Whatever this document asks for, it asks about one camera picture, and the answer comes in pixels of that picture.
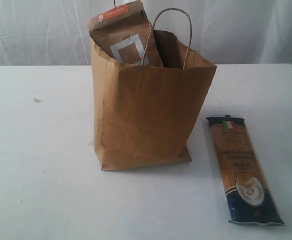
white table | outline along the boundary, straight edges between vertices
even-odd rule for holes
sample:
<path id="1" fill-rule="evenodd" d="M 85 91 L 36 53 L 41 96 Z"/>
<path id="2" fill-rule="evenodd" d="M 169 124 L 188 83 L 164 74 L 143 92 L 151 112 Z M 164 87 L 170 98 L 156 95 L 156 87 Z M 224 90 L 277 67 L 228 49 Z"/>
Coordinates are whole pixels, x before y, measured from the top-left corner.
<path id="1" fill-rule="evenodd" d="M 220 65 L 193 162 L 100 171 L 90 66 L 0 66 L 0 240 L 292 239 L 292 66 Z M 207 116 L 246 125 L 284 227 L 230 219 Z"/>

pasta package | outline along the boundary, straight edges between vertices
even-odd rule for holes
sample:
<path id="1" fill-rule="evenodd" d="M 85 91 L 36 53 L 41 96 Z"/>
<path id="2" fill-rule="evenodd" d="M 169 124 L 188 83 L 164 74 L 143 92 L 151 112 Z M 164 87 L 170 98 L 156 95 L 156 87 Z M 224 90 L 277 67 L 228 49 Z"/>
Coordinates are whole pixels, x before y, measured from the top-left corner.
<path id="1" fill-rule="evenodd" d="M 208 117 L 230 211 L 230 223 L 282 226 L 244 119 Z"/>

white fabric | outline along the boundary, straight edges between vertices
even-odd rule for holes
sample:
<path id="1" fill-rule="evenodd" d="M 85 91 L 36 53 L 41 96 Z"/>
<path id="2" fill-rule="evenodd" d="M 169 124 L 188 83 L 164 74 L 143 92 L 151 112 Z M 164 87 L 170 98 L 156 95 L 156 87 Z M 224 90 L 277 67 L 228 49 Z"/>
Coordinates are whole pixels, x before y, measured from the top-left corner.
<path id="1" fill-rule="evenodd" d="M 216 64 L 292 64 L 292 0 L 143 2 L 151 22 L 164 8 L 188 12 L 192 48 Z M 0 0 L 0 65 L 90 64 L 87 22 L 112 7 L 112 0 Z M 179 12 L 164 13 L 156 28 L 188 41 Z"/>

italian flag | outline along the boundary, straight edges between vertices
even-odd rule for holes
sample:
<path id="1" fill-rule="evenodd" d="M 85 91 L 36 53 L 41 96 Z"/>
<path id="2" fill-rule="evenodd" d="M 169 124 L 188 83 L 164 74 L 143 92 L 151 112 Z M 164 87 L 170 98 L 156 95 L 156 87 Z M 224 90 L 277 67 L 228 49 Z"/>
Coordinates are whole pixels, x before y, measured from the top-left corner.
<path id="1" fill-rule="evenodd" d="M 225 129 L 236 129 L 236 125 L 233 121 L 222 121 Z"/>

